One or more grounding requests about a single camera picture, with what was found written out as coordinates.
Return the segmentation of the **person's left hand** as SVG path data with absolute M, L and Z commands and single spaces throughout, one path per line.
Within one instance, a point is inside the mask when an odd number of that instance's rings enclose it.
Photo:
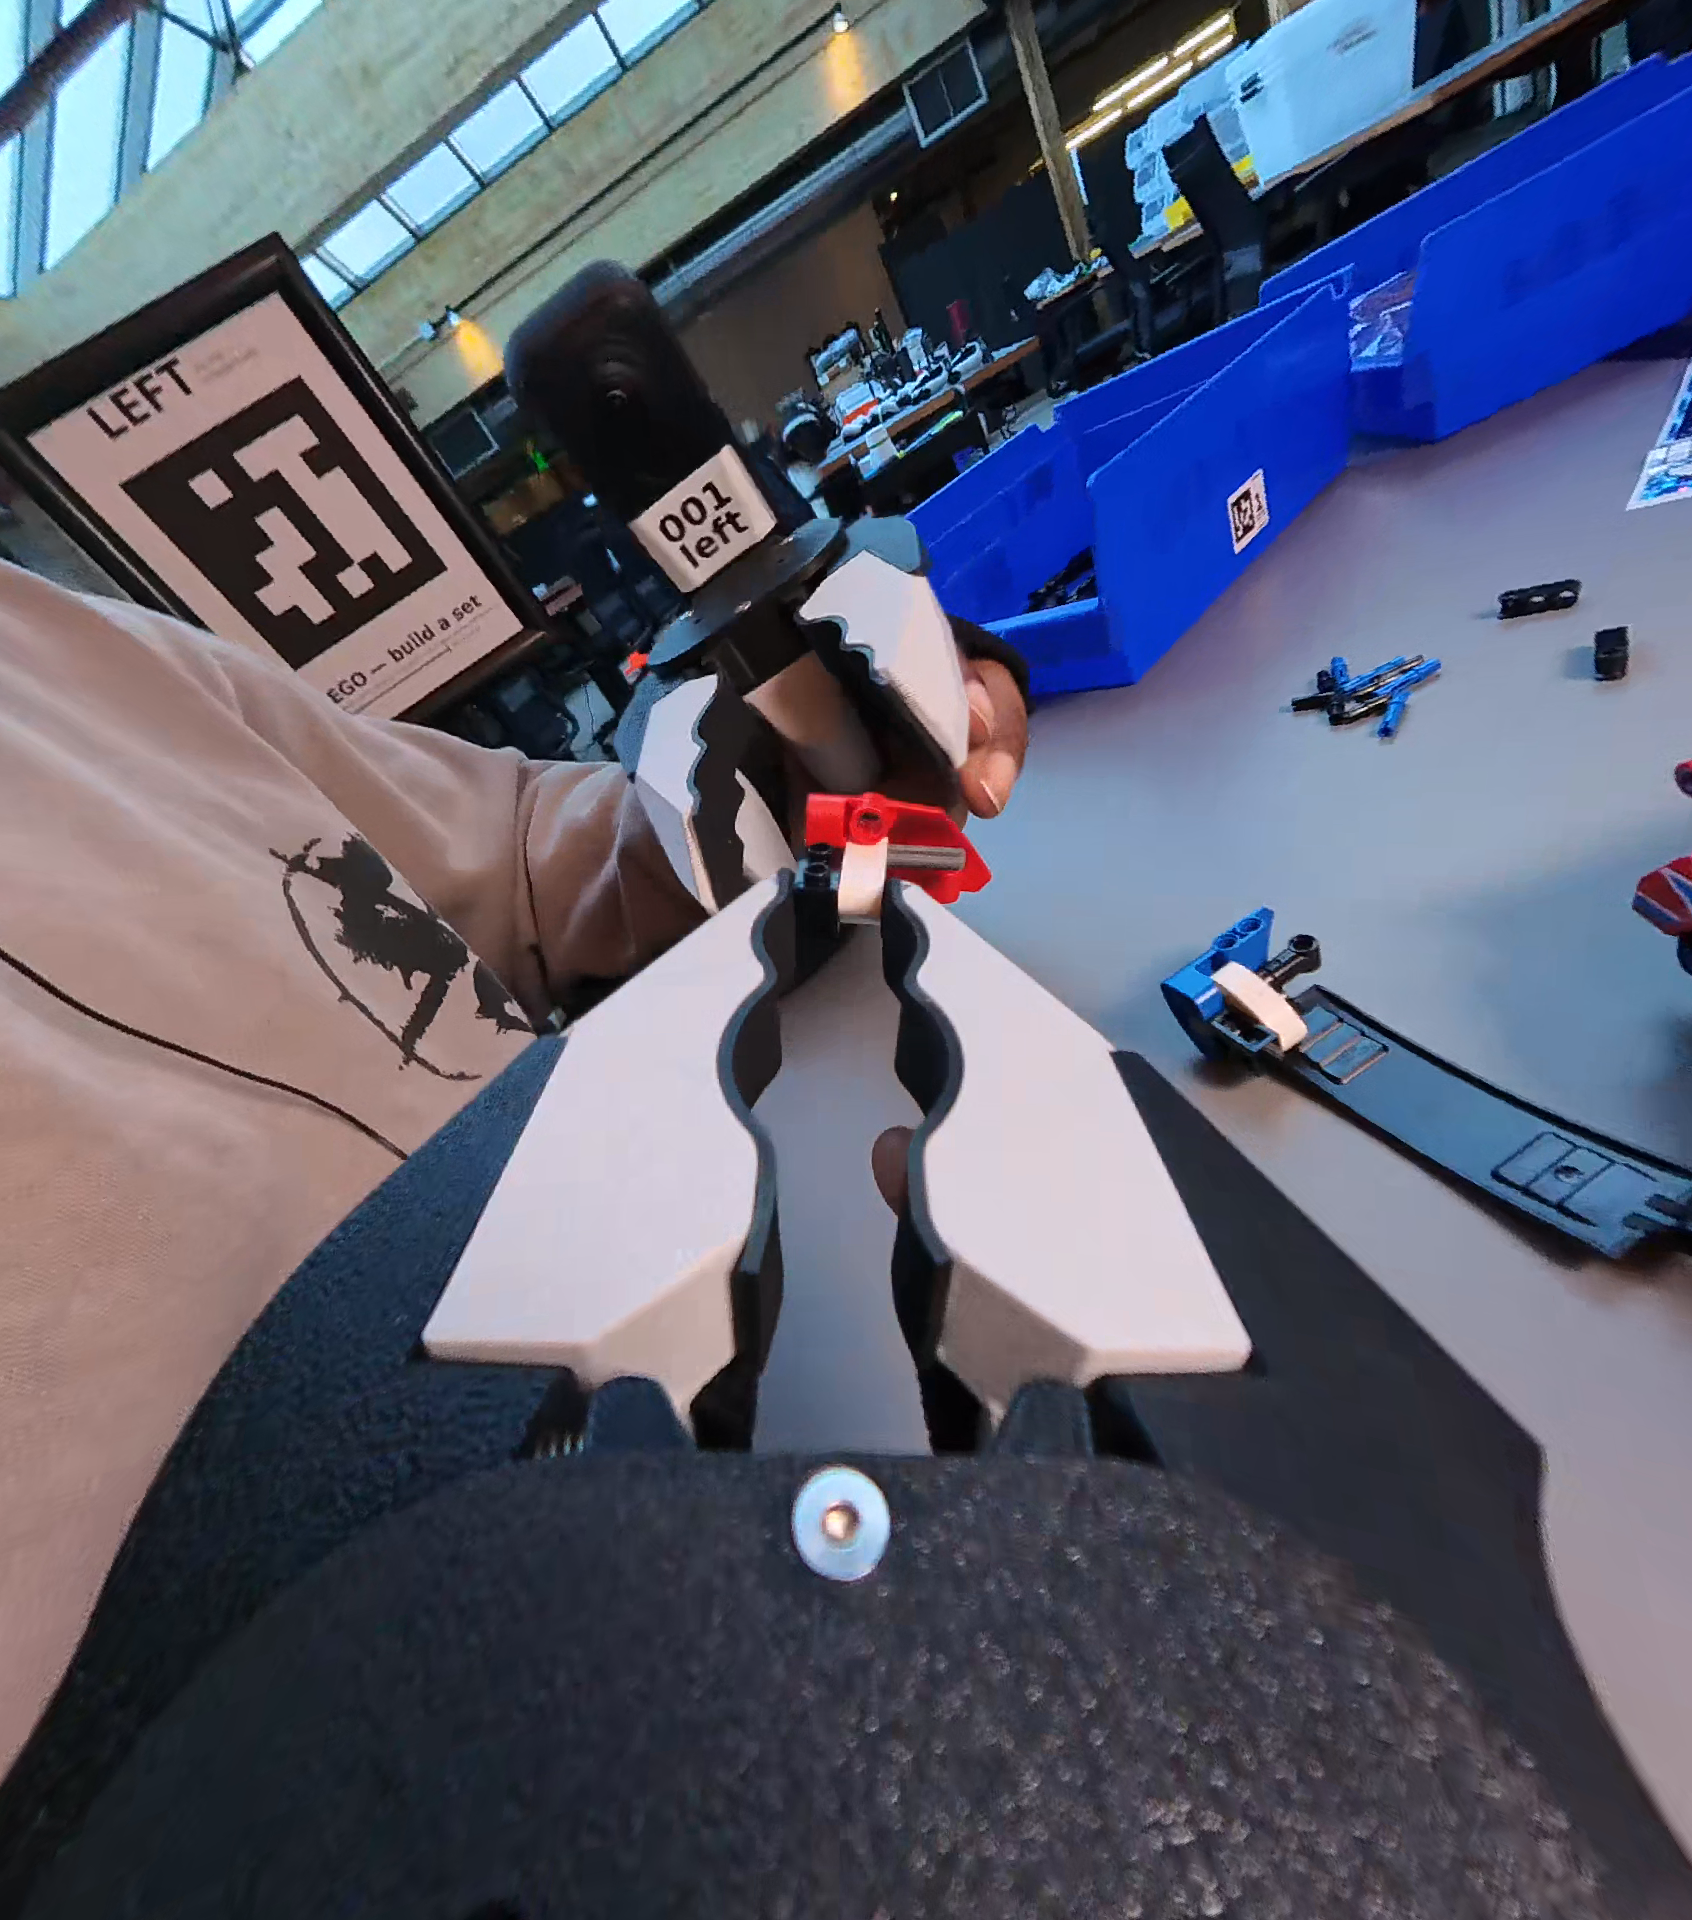
M 990 822 L 1004 812 L 1025 767 L 1026 706 L 998 659 L 959 659 L 959 672 L 967 706 L 959 800 L 968 815 Z

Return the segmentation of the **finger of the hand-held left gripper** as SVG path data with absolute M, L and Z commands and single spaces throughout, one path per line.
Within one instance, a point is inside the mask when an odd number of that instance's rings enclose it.
M 717 913 L 751 886 L 790 868 L 786 828 L 769 805 L 779 774 L 761 722 L 721 678 L 642 689 L 629 781 L 681 888 Z
M 958 775 L 968 700 L 951 616 L 925 574 L 857 551 L 795 608 L 882 771 Z

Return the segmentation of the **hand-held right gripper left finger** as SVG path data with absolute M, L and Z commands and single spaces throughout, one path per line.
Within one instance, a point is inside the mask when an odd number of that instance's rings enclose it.
M 791 892 L 755 882 L 552 1045 L 427 1358 L 644 1379 L 681 1419 L 755 1419 L 782 1262 L 753 1110 L 781 1070 Z

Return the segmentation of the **blue plastic container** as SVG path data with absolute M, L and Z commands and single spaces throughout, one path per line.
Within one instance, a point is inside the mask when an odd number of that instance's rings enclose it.
M 1692 54 L 1646 60 L 1270 275 L 1273 301 L 1407 271 L 1363 434 L 1433 442 L 1692 314 Z
M 1345 466 L 1350 271 L 1061 401 L 909 516 L 940 603 L 1031 693 L 1147 669 Z

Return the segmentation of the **pile of blue lego pins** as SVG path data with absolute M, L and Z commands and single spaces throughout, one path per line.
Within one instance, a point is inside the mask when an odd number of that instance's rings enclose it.
M 1407 655 L 1354 673 L 1347 659 L 1332 657 L 1316 672 L 1313 688 L 1289 700 L 1289 710 L 1320 710 L 1332 727 L 1373 722 L 1375 737 L 1389 741 L 1405 720 L 1412 693 L 1433 681 L 1441 666 L 1441 659 Z

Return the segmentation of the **small white lego connector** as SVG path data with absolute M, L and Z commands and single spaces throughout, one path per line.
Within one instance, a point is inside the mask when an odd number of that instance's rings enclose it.
M 875 925 L 888 882 L 888 842 L 808 846 L 795 871 L 795 925 L 832 938 L 844 925 Z

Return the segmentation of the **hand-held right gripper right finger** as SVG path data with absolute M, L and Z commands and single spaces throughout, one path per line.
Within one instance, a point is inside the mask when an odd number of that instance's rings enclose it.
M 925 1417 L 1001 1419 L 1031 1383 L 1246 1368 L 1113 1045 L 923 888 L 888 886 L 881 971 L 918 1103 L 891 1299 Z

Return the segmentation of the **person's left forearm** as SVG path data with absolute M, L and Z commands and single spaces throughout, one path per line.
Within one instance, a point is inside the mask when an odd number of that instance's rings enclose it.
M 332 815 L 531 1016 L 582 1007 L 703 923 L 629 774 L 338 708 L 257 650 L 0 559 L 0 722 L 65 749 L 155 828 L 288 850 Z M 19 752 L 0 741 L 0 795 Z

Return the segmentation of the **small clear plastic bag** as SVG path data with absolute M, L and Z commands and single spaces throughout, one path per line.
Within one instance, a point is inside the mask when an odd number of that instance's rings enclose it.
M 1396 271 L 1347 305 L 1347 366 L 1354 375 L 1402 372 L 1410 344 L 1414 269 Z

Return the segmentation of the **black lego panel blue end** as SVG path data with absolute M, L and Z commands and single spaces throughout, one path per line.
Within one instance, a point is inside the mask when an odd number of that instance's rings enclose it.
M 1196 1053 L 1306 1090 L 1429 1171 L 1625 1260 L 1692 1257 L 1692 1167 L 1535 1107 L 1307 984 L 1323 948 L 1262 907 L 1162 978 Z

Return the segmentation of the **black white marker board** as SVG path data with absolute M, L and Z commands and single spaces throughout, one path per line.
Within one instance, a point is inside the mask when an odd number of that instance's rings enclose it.
M 552 620 L 276 234 L 0 387 L 0 466 L 133 599 L 423 720 Z

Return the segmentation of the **wooden work table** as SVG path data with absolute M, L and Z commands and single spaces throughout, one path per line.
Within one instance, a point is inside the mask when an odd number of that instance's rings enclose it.
M 1338 165 L 1338 160 L 1350 154 L 1412 128 L 1426 114 L 1457 103 L 1481 85 L 1521 79 L 1540 67 L 1568 60 L 1572 54 L 1588 49 L 1603 31 L 1619 25 L 1631 10 L 1631 3 L 1572 3 L 1555 7 L 1524 22 L 1517 33 L 1433 75 L 1426 84 L 1412 89 L 1399 106 L 1386 110 L 1363 128 L 1270 175 L 1259 183 L 1256 198 L 1269 199 L 1278 191 L 1306 185 L 1313 177 Z

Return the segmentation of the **white storage box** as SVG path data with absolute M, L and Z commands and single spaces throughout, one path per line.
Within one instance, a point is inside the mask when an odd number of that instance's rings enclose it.
M 1412 89 L 1412 3 L 1310 3 L 1226 64 L 1259 179 L 1299 166 L 1396 110 Z

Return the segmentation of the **red lego piece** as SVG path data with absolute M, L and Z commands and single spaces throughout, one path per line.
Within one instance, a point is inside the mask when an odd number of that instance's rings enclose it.
M 888 882 L 909 882 L 938 905 L 953 905 L 993 881 L 993 868 L 948 812 L 897 802 L 875 791 L 811 793 L 803 832 L 807 848 L 888 842 Z

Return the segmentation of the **wooden post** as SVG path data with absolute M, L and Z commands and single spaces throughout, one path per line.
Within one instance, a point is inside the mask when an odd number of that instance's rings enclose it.
M 1038 141 L 1038 155 L 1048 172 L 1051 198 L 1061 222 L 1067 248 L 1075 264 L 1087 266 L 1091 262 L 1095 241 L 1090 234 L 1087 211 L 1083 207 L 1083 193 L 1074 177 L 1074 157 L 1067 148 L 1061 115 L 1051 85 L 1033 3 L 1004 3 L 1004 25 L 1018 63 L 1025 106 Z

